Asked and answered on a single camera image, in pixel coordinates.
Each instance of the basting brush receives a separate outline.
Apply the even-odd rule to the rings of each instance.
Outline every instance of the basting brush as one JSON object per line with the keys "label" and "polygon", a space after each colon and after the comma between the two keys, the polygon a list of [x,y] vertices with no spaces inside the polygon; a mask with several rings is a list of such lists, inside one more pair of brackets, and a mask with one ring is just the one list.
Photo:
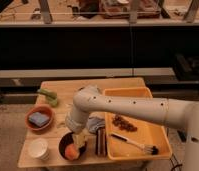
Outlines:
{"label": "basting brush", "polygon": [[136,146],[137,148],[141,149],[145,154],[155,155],[155,154],[158,154],[158,152],[159,152],[158,148],[154,145],[146,145],[146,144],[138,143],[134,140],[126,138],[126,137],[119,135],[117,133],[111,133],[110,136],[112,136],[116,139],[119,139],[121,141],[124,141],[128,144],[132,144],[132,145]]}

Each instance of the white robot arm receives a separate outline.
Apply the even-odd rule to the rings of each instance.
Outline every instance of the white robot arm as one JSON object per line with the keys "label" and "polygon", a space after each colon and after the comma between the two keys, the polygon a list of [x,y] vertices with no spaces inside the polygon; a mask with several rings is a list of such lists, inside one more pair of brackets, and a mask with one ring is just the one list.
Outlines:
{"label": "white robot arm", "polygon": [[199,102],[166,98],[104,96],[96,86],[80,89],[74,96],[66,124],[80,133],[90,113],[106,111],[187,132],[183,171],[199,171]]}

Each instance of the orange bowl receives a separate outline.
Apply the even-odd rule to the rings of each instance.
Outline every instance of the orange bowl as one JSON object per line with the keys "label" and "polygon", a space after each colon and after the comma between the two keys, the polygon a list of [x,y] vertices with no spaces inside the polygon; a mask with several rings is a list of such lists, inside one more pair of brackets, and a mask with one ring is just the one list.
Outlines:
{"label": "orange bowl", "polygon": [[[32,115],[35,112],[40,112],[42,114],[45,114],[49,117],[49,121],[43,125],[42,127],[38,127],[35,124],[31,123],[29,121],[29,116]],[[32,131],[40,131],[43,130],[45,128],[47,128],[53,121],[54,118],[54,112],[52,111],[51,107],[48,105],[38,105],[38,106],[34,106],[33,108],[31,108],[29,110],[29,112],[26,114],[26,118],[25,118],[25,122],[26,122],[26,126],[28,129],[32,130]]]}

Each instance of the paper cup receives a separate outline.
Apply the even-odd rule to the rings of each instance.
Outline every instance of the paper cup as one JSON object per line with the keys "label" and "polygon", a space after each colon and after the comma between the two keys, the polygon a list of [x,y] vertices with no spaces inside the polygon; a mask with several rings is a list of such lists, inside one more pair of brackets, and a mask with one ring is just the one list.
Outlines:
{"label": "paper cup", "polygon": [[47,160],[49,157],[49,149],[46,139],[38,138],[33,140],[29,144],[28,154],[35,159]]}

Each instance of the box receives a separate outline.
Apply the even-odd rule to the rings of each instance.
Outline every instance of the box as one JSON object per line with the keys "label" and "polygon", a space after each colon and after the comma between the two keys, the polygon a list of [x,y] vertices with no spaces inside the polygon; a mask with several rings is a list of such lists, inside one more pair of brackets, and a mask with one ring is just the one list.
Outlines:
{"label": "box", "polygon": [[[104,95],[152,98],[151,92],[147,87],[105,89]],[[115,114],[105,113],[107,151],[111,160],[154,160],[169,159],[171,157],[172,149],[163,126],[123,116],[125,120],[138,128],[135,132],[127,132],[114,126],[112,123],[114,116]],[[111,137],[109,135],[111,132],[140,143],[156,145],[159,153],[157,155],[145,154],[137,147]]]}

